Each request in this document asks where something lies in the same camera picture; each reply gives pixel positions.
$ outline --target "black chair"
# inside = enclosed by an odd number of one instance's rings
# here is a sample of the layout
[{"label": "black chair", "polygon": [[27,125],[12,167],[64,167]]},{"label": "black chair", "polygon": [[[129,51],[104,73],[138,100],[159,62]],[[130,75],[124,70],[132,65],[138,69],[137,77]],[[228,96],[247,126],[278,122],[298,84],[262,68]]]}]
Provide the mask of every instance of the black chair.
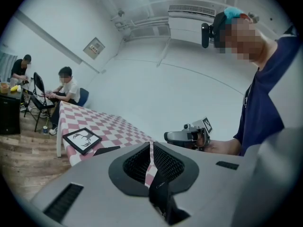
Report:
[{"label": "black chair", "polygon": [[[41,96],[41,98],[44,99],[44,100],[42,99],[43,103],[41,103],[40,100],[37,99],[37,97],[38,97],[39,95],[37,95],[36,86],[37,86],[37,88],[43,93],[43,96]],[[44,90],[43,81],[42,81],[42,78],[41,78],[36,72],[34,73],[34,87],[35,87],[35,89],[34,89],[34,91],[33,91],[33,94],[30,96],[29,102],[28,102],[28,104],[27,104],[27,108],[26,108],[25,113],[24,113],[24,117],[25,117],[25,115],[26,115],[26,113],[27,113],[28,105],[29,105],[30,101],[32,100],[33,103],[34,103],[34,105],[35,105],[35,106],[37,107],[37,109],[39,110],[39,114],[38,114],[38,118],[37,118],[37,119],[36,119],[36,118],[32,115],[32,113],[29,111],[29,113],[30,113],[30,114],[33,116],[33,118],[36,120],[36,126],[35,126],[35,132],[36,132],[37,125],[38,125],[38,121],[39,121],[39,119],[40,119],[40,114],[41,114],[42,110],[46,110],[48,116],[51,117],[51,115],[50,115],[50,113],[49,113],[49,109],[54,108],[55,105],[54,105],[54,104],[47,105],[47,103],[46,103],[46,98],[45,98],[45,90]]]}]

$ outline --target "blue chair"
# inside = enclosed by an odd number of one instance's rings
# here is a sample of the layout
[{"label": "blue chair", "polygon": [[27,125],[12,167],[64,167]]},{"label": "blue chair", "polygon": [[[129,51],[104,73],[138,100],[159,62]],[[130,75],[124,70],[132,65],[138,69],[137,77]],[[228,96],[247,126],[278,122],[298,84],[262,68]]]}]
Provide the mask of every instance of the blue chair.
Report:
[{"label": "blue chair", "polygon": [[77,103],[78,106],[83,107],[89,98],[89,92],[83,88],[80,88],[80,99]]}]

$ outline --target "pipe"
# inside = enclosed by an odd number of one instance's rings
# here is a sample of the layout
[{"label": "pipe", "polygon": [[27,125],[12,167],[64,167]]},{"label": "pipe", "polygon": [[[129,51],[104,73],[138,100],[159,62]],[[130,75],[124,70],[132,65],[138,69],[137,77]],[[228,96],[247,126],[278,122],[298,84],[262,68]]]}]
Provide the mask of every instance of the pipe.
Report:
[{"label": "pipe", "polygon": [[146,22],[146,23],[141,23],[141,24],[137,24],[135,25],[135,27],[140,27],[142,25],[148,25],[148,24],[167,24],[169,21],[153,21],[153,22]]},{"label": "pipe", "polygon": [[126,26],[129,26],[129,25],[134,25],[135,27],[138,27],[138,26],[140,26],[140,25],[144,25],[144,24],[148,24],[148,23],[155,23],[155,22],[157,22],[157,21],[154,21],[154,22],[153,22],[153,20],[159,20],[159,22],[167,23],[167,22],[168,22],[168,18],[169,18],[168,16],[167,16],[167,17],[152,17],[152,18],[150,18],[150,19],[138,20],[138,21],[136,21],[136,24],[135,24],[135,22],[133,22],[133,21],[131,20],[130,23],[125,24],[125,25],[122,25],[122,26],[118,27],[118,29],[123,28],[123,27],[126,27]]},{"label": "pipe", "polygon": [[141,29],[141,28],[152,28],[152,27],[159,27],[159,26],[168,26],[167,23],[159,23],[159,24],[151,24],[151,25],[145,25],[145,26],[140,26],[140,27],[135,27],[134,29],[132,29],[132,31],[136,30],[136,29]]},{"label": "pipe", "polygon": [[[124,11],[133,11],[133,10],[136,10],[136,9],[139,9],[139,8],[143,8],[143,7],[149,6],[150,4],[156,4],[156,3],[167,2],[167,1],[176,1],[176,0],[158,0],[158,1],[151,2],[149,4],[140,5],[140,6],[136,7],[136,8],[125,9]],[[230,5],[228,5],[226,3],[217,2],[217,1],[214,1],[214,0],[188,0],[188,1],[202,1],[202,2],[209,2],[209,3],[221,5],[221,6],[224,6],[224,7],[230,7]],[[259,21],[259,24],[261,24],[263,27],[265,27],[267,30],[271,31],[273,34],[275,34],[277,36],[277,34],[272,29],[270,29],[267,25],[265,25],[263,22]]]},{"label": "pipe", "polygon": [[159,36],[140,36],[140,37],[131,37],[129,38],[129,40],[127,41],[130,41],[130,40],[135,40],[135,39],[146,39],[146,38],[170,38],[170,36],[168,35],[159,35]]},{"label": "pipe", "polygon": [[151,13],[148,8],[146,8],[146,12],[147,12],[147,19],[149,19],[151,17]]},{"label": "pipe", "polygon": [[162,53],[161,53],[160,59],[159,59],[159,61],[158,61],[156,67],[159,67],[160,64],[161,64],[161,62],[162,62],[162,60],[166,57],[166,51],[167,51],[167,49],[168,49],[168,47],[169,47],[170,40],[171,40],[171,38],[169,38],[169,39],[167,40],[166,45],[165,45],[165,48],[164,48],[164,50],[163,50]]},{"label": "pipe", "polygon": [[114,16],[110,21],[113,21],[113,20],[116,19],[117,17],[119,17],[119,15]]}]

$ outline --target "vent grille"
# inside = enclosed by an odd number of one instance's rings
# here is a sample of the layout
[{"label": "vent grille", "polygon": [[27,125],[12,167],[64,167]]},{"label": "vent grille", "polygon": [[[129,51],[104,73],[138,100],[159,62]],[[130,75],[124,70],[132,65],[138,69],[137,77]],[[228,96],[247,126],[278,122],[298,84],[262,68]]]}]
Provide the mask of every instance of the vent grille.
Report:
[{"label": "vent grille", "polygon": [[131,33],[131,37],[154,36],[154,35],[155,33],[152,27],[134,29]]},{"label": "vent grille", "polygon": [[144,184],[148,166],[151,163],[150,146],[146,146],[123,163],[124,172],[136,181]]},{"label": "vent grille", "polygon": [[44,214],[52,218],[54,221],[60,223],[67,211],[77,199],[82,189],[83,186],[73,183],[69,184],[44,211]]},{"label": "vent grille", "polygon": [[199,13],[204,15],[209,15],[215,17],[216,10],[201,6],[193,6],[193,5],[170,5],[169,12],[173,11],[181,11],[181,12],[190,12],[190,13]]},{"label": "vent grille", "polygon": [[165,152],[157,145],[153,146],[153,150],[155,165],[167,183],[181,175],[185,168],[182,161]]}]

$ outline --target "pink and white checkered tablecloth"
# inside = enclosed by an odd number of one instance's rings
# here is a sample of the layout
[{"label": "pink and white checkered tablecloth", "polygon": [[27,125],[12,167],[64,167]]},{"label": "pink and white checkered tablecloth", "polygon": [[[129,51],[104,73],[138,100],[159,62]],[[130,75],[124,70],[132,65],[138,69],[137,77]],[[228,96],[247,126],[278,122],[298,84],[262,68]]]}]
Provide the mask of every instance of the pink and white checkered tablecloth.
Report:
[{"label": "pink and white checkered tablecloth", "polygon": [[151,164],[146,173],[145,185],[150,186],[157,168],[153,163],[154,140],[144,132],[128,123],[120,116],[98,113],[94,110],[72,105],[66,102],[60,104],[61,135],[87,128],[102,138],[102,141],[92,148],[85,156],[76,151],[63,140],[64,148],[71,165],[92,157],[99,148],[112,146],[127,147],[138,143],[151,142]]}]

